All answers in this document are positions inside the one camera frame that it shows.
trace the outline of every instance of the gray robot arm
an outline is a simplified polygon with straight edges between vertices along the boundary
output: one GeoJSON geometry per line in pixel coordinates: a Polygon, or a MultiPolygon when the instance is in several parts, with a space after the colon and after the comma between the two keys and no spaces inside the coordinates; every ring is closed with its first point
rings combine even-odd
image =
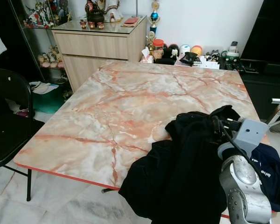
{"type": "MultiPolygon", "coordinates": [[[[240,128],[232,140],[250,158],[268,126],[250,119],[241,119],[238,123],[240,128]]],[[[230,142],[222,144],[218,148],[218,156],[222,159],[224,151],[230,148],[234,148],[230,142]]],[[[271,205],[260,188],[259,176],[246,158],[240,154],[231,155],[222,165],[219,179],[226,194],[230,221],[231,224],[268,224],[272,215],[271,205]]]]}

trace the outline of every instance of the marble table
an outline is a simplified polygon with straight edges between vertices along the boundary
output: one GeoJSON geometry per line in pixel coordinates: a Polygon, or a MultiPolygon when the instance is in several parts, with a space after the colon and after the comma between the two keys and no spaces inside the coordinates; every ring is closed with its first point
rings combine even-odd
{"type": "Polygon", "coordinates": [[[182,112],[233,105],[259,120],[234,71],[107,61],[16,155],[22,167],[119,189],[182,112]]]}

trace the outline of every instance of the black cloth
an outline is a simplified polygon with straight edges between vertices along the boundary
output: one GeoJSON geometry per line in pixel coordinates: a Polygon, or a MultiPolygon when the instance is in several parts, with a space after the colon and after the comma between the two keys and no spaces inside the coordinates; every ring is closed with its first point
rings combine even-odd
{"type": "Polygon", "coordinates": [[[219,182],[222,161],[213,142],[212,116],[237,120],[232,106],[211,115],[182,113],[166,126],[171,140],[152,144],[135,161],[119,193],[134,212],[154,224],[219,223],[226,197],[219,182]]]}
{"type": "Polygon", "coordinates": [[[271,146],[260,145],[252,151],[251,160],[261,172],[272,210],[280,212],[280,157],[271,146]]]}

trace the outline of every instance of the black cable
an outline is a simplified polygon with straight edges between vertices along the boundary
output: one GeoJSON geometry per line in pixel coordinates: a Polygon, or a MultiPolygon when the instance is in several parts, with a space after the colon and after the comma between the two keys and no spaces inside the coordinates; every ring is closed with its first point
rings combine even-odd
{"type": "Polygon", "coordinates": [[[218,120],[219,125],[220,125],[221,129],[223,130],[223,133],[225,134],[225,136],[228,139],[228,141],[238,150],[238,152],[241,154],[241,156],[243,156],[247,160],[247,162],[253,167],[253,169],[257,173],[257,175],[258,175],[258,177],[259,177],[259,179],[260,179],[260,181],[262,183],[264,194],[267,196],[268,200],[270,200],[269,194],[267,193],[268,191],[267,191],[266,186],[265,186],[264,178],[263,178],[262,174],[260,173],[260,171],[258,170],[258,168],[250,160],[250,158],[243,152],[243,150],[233,141],[231,136],[228,134],[228,132],[224,128],[224,125],[223,125],[222,121],[219,120],[219,118],[217,116],[214,116],[213,118],[218,120]]]}

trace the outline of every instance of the red lid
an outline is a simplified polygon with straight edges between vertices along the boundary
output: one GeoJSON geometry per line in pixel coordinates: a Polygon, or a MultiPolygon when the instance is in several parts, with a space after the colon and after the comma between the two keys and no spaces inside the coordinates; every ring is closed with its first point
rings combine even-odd
{"type": "Polygon", "coordinates": [[[161,39],[155,39],[153,41],[153,45],[156,47],[163,47],[164,46],[164,41],[161,39]]]}

